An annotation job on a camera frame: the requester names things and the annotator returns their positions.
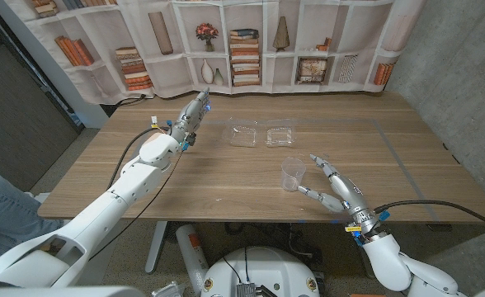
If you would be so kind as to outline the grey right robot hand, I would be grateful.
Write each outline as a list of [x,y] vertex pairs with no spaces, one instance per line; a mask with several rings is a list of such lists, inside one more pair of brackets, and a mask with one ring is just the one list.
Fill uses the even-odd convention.
[[354,225],[361,227],[361,234],[365,238],[385,236],[386,233],[380,229],[379,219],[369,208],[360,188],[348,177],[341,175],[327,160],[313,154],[310,155],[310,158],[323,170],[331,183],[332,190],[341,197],[341,200],[326,193],[313,191],[306,186],[298,186],[298,191],[318,200],[333,213],[346,211],[353,218]]

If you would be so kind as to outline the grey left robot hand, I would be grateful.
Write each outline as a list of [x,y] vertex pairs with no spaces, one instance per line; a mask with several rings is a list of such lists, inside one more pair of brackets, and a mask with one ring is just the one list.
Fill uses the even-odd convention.
[[209,87],[200,92],[181,110],[178,119],[173,123],[170,135],[179,143],[194,145],[195,132],[199,129],[205,114],[210,110],[209,92]]

